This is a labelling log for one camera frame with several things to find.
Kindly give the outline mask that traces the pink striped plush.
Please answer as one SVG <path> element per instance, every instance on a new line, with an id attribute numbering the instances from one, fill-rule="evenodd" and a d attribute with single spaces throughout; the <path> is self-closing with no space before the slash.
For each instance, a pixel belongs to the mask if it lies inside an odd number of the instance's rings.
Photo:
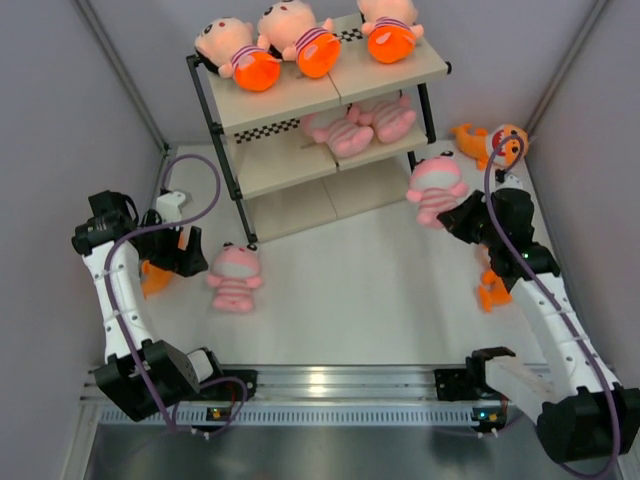
<path id="1" fill-rule="evenodd" d="M 363 152 L 374 131 L 358 123 L 357 106 L 338 106 L 300 118 L 300 128 L 316 144 L 325 144 L 336 158 L 348 158 Z"/>
<path id="2" fill-rule="evenodd" d="M 212 305 L 231 313 L 254 309 L 253 291 L 263 283 L 258 246 L 226 242 L 213 260 L 207 283 L 214 290 Z"/>
<path id="3" fill-rule="evenodd" d="M 360 101 L 356 106 L 360 111 L 358 123 L 370 126 L 383 144 L 404 138 L 417 119 L 410 97 L 403 93 L 384 94 Z"/>
<path id="4" fill-rule="evenodd" d="M 438 215 L 454 209 L 469 191 L 452 151 L 445 151 L 416 164 L 409 178 L 406 198 L 418 206 L 417 222 L 442 229 Z"/>

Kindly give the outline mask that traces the large boy doll plush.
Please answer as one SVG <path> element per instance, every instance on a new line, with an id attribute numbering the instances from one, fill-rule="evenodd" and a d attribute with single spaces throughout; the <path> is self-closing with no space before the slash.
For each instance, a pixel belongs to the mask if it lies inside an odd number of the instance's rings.
<path id="1" fill-rule="evenodd" d="M 424 36 L 418 10 L 411 0 L 361 0 L 357 5 L 368 51 L 380 63 L 393 64 L 405 59 Z"/>

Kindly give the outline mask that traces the black-haired boy doll plush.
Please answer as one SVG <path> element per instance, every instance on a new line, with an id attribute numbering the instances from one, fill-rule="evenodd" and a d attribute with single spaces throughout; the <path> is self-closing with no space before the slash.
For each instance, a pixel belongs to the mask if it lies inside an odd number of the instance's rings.
<path id="1" fill-rule="evenodd" d="M 241 89 L 264 92 L 280 77 L 280 61 L 253 40 L 253 26 L 234 17 L 210 22 L 196 37 L 196 51 L 208 60 L 223 79 Z"/>

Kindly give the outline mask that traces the small boy doll plush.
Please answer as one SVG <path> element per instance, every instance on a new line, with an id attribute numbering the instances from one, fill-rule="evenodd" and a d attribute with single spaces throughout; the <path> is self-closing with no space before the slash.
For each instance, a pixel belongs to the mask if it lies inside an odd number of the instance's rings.
<path id="1" fill-rule="evenodd" d="M 333 33 L 333 20 L 320 24 L 311 6 L 303 1 L 279 1 L 271 5 L 257 23 L 258 46 L 276 50 L 287 62 L 295 62 L 305 76 L 327 75 L 341 53 L 341 42 Z"/>

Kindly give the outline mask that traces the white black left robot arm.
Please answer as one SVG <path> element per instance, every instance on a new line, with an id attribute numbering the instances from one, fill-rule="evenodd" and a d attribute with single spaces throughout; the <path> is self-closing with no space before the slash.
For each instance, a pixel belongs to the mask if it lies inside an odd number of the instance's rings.
<path id="1" fill-rule="evenodd" d="M 71 239 L 103 316 L 104 364 L 94 372 L 96 384 L 133 421 L 198 394 L 215 399 L 226 386 L 209 349 L 186 354 L 157 337 L 143 293 L 143 261 L 184 278 L 208 268 L 201 229 L 185 233 L 179 224 L 187 201 L 181 191 L 162 190 L 154 208 L 140 216 L 129 196 L 104 191 L 90 197 L 92 216 Z"/>

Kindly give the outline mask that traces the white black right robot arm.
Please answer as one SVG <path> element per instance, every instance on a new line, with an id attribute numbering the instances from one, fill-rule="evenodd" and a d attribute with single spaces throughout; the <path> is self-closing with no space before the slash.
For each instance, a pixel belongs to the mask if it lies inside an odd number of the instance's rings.
<path id="1" fill-rule="evenodd" d="M 534 203 L 519 188 L 471 194 L 439 214 L 448 233 L 486 247 L 490 265 L 523 312 L 550 372 L 544 380 L 506 348 L 477 350 L 466 373 L 480 397 L 506 396 L 535 425 L 556 463 L 625 455 L 639 432 L 639 391 L 625 388 L 595 351 L 550 250 L 533 238 Z"/>

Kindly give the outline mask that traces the beige black three-tier shelf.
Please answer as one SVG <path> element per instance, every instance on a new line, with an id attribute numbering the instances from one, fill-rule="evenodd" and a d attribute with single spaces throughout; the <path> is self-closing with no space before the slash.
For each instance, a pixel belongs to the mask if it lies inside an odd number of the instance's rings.
<path id="1" fill-rule="evenodd" d="M 245 236 L 266 242 L 400 202 L 416 157 L 436 139 L 427 85 L 451 65 L 420 39 L 394 64 L 368 52 L 357 15 L 341 17 L 342 53 L 323 78 L 284 63 L 253 93 L 188 68 Z"/>

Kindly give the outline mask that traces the orange shark plush left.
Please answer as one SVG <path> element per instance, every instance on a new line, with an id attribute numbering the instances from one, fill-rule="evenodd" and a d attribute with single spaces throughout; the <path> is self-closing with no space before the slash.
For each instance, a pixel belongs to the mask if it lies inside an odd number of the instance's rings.
<path id="1" fill-rule="evenodd" d="M 141 289 L 145 298 L 164 290 L 173 279 L 174 273 L 162 271 L 152 266 L 148 260 L 141 264 Z"/>

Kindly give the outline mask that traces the orange shark plush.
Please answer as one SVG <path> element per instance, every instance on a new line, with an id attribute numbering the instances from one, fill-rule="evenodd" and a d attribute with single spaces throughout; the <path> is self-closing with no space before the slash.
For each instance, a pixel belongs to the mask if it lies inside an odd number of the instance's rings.
<path id="1" fill-rule="evenodd" d="M 493 271 L 489 262 L 488 248 L 481 246 L 482 260 L 485 267 L 480 284 L 477 287 L 479 305 L 485 313 L 491 313 L 495 307 L 502 307 L 513 301 L 503 280 Z"/>
<path id="2" fill-rule="evenodd" d="M 148 260 L 141 264 L 141 289 L 145 298 L 164 290 L 173 279 L 174 273 L 162 271 L 152 266 Z"/>
<path id="3" fill-rule="evenodd" d="M 471 129 L 472 124 L 465 123 L 452 127 L 450 133 L 454 136 L 458 150 L 474 159 L 478 170 L 486 168 L 489 157 L 494 151 L 497 151 L 494 163 L 502 167 L 511 166 L 518 158 L 520 151 L 523 151 L 524 155 L 528 152 L 528 133 L 513 124 L 502 124 L 492 131 L 476 128 L 475 132 L 472 132 Z M 524 148 L 520 147 L 518 140 L 508 140 L 499 147 L 505 138 L 512 135 L 517 135 L 523 140 Z"/>

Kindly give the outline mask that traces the orange shark plush near right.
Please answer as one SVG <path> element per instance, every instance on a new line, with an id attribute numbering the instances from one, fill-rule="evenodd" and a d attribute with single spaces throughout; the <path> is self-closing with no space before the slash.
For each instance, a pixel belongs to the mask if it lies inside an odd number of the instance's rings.
<path id="1" fill-rule="evenodd" d="M 502 307 L 513 301 L 503 280 L 493 271 L 489 262 L 488 248 L 481 246 L 482 260 L 485 267 L 480 284 L 477 287 L 479 305 L 485 313 L 491 313 L 495 307 Z"/>

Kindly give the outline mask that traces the orange shark plush far right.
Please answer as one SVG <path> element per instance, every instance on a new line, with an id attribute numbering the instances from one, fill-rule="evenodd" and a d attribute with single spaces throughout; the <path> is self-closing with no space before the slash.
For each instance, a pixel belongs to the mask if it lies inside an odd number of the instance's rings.
<path id="1" fill-rule="evenodd" d="M 502 124 L 492 131 L 476 128 L 475 132 L 472 132 L 471 129 L 472 124 L 465 123 L 452 127 L 450 133 L 454 136 L 458 150 L 474 159 L 478 170 L 486 168 L 489 157 L 494 151 L 497 151 L 494 163 L 502 167 L 511 166 L 518 158 L 520 151 L 523 151 L 524 155 L 528 152 L 528 133 L 513 124 Z M 499 147 L 505 138 L 512 135 L 517 135 L 523 140 L 524 148 L 520 147 L 518 140 L 508 140 Z"/>

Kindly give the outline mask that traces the aluminium mounting rail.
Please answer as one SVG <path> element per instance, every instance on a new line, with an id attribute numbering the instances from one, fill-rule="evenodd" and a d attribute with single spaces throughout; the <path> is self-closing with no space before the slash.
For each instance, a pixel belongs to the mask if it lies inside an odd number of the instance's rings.
<path id="1" fill-rule="evenodd" d="M 161 362 L 145 375 L 169 408 L 177 402 L 474 401 L 462 365 L 261 366 L 223 368 L 203 381 L 191 367 Z"/>

